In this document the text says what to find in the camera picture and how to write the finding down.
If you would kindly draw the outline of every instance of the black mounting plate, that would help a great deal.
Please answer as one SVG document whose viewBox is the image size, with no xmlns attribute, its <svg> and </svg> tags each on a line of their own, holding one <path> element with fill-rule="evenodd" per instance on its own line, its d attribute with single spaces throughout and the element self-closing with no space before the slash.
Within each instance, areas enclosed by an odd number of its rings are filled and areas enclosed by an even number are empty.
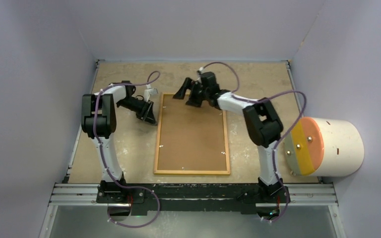
<svg viewBox="0 0 381 238">
<path fill-rule="evenodd" d="M 106 189 L 99 187 L 97 203 L 128 203 L 129 195 L 133 197 L 131 215 L 142 216 L 157 209 L 157 201 L 148 190 L 120 189 L 114 183 L 104 183 Z M 143 186 L 153 190 L 160 199 L 162 211 L 257 214 L 265 210 L 265 207 L 256 208 L 257 203 L 271 203 L 270 210 L 273 210 L 278 200 L 286 200 L 283 189 L 273 195 L 264 195 L 258 183 L 129 183 L 128 186 Z"/>
</svg>

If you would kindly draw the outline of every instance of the beige tabletop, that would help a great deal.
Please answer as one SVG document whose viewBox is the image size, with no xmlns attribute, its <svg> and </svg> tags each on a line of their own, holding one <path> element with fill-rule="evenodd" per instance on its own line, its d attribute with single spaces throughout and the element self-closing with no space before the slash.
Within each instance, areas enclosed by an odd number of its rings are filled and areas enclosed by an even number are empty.
<svg viewBox="0 0 381 238">
<path fill-rule="evenodd" d="M 148 75 L 158 70 L 161 77 L 151 84 L 159 93 L 175 93 L 186 77 L 196 79 L 196 70 L 204 62 L 186 63 L 101 63 L 93 92 L 110 83 L 129 80 L 143 83 Z M 237 95 L 248 98 L 263 98 L 291 90 L 291 82 L 285 63 L 230 63 L 239 75 L 241 85 Z M 236 79 L 231 71 L 222 65 L 212 65 L 206 71 L 216 74 L 222 89 L 236 88 Z M 142 95 L 145 87 L 137 87 L 135 95 Z M 160 94 L 152 96 L 154 115 L 158 118 Z M 272 101 L 283 124 L 284 130 L 296 119 L 299 111 L 294 95 L 288 94 Z M 227 114 L 230 149 L 229 176 L 156 176 L 153 173 L 157 127 L 148 125 L 135 117 L 135 113 L 125 108 L 116 108 L 117 129 L 115 147 L 118 161 L 130 183 L 243 183 L 257 182 L 260 174 L 259 157 L 256 146 L 250 140 L 242 116 Z M 295 177 L 284 160 L 283 145 L 278 150 L 278 168 L 284 182 L 318 182 L 316 177 Z M 73 160 L 69 183 L 99 183 L 101 168 L 97 150 L 91 139 L 81 132 Z"/>
</svg>

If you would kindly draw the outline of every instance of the wooden tray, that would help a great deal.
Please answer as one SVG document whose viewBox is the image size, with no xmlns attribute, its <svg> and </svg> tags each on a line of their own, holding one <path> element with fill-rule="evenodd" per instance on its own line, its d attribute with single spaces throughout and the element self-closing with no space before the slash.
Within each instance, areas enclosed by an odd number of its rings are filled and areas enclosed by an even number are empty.
<svg viewBox="0 0 381 238">
<path fill-rule="evenodd" d="M 161 95 L 154 174 L 229 175 L 226 112 L 186 100 Z"/>
</svg>

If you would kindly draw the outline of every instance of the gray wall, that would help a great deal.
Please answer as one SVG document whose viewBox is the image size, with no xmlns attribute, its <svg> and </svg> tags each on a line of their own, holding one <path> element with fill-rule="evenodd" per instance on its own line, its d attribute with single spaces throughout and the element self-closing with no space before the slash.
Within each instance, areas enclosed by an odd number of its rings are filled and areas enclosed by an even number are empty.
<svg viewBox="0 0 381 238">
<path fill-rule="evenodd" d="M 359 130 L 365 160 L 334 179 L 348 237 L 381 237 L 381 0 L 327 0 L 292 63 L 306 115 Z"/>
<path fill-rule="evenodd" d="M 69 0 L 107 60 L 287 60 L 324 0 Z"/>
<path fill-rule="evenodd" d="M 63 0 L 0 0 L 0 237 L 37 237 L 93 57 Z"/>
</svg>

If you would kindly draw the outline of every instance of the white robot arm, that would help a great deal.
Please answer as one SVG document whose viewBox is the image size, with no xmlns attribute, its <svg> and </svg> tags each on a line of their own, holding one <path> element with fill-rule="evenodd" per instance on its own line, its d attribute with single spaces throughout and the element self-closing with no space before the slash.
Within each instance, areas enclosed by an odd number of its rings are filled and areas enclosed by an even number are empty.
<svg viewBox="0 0 381 238">
<path fill-rule="evenodd" d="M 122 81 L 121 83 L 130 84 L 129 81 Z M 113 139 L 113 132 L 116 130 L 116 116 L 115 116 L 115 102 L 117 107 L 125 107 L 134 112 L 136 112 L 136 117 L 139 120 L 147 122 L 152 125 L 157 125 L 153 114 L 153 102 L 149 100 L 151 95 L 157 94 L 157 90 L 151 88 L 148 84 L 147 89 L 144 90 L 144 96 L 142 99 L 133 97 L 136 87 L 132 85 L 125 86 L 113 86 L 106 90 L 100 98 L 96 130 L 98 137 L 102 143 L 103 154 L 104 154 L 104 165 L 101 153 L 98 153 L 100 165 L 102 168 L 102 180 L 106 182 L 112 182 L 112 178 L 107 173 L 106 168 L 110 168 L 111 175 L 116 180 L 121 180 L 123 177 L 123 170 L 120 167 L 115 145 Z M 100 142 L 94 136 L 93 133 L 93 122 L 94 122 L 94 112 L 96 98 L 98 93 L 86 94 L 82 97 L 82 118 L 81 127 L 84 132 L 88 134 L 88 137 L 94 143 L 97 151 L 100 150 Z"/>
<path fill-rule="evenodd" d="M 277 165 L 277 162 L 273 161 L 272 149 L 280 139 L 283 125 L 272 103 L 252 103 L 257 100 L 236 96 L 229 90 L 220 89 L 213 72 L 200 73 L 199 76 L 198 80 L 186 78 L 173 98 L 184 99 L 186 90 L 190 89 L 186 105 L 200 107 L 202 101 L 206 100 L 212 107 L 243 116 L 249 137 L 259 153 L 259 183 L 263 183 L 270 195 L 278 191 L 282 187 L 278 181 L 281 175 L 274 169 L 273 163 Z M 266 119 L 260 120 L 259 116 L 265 116 Z"/>
</svg>

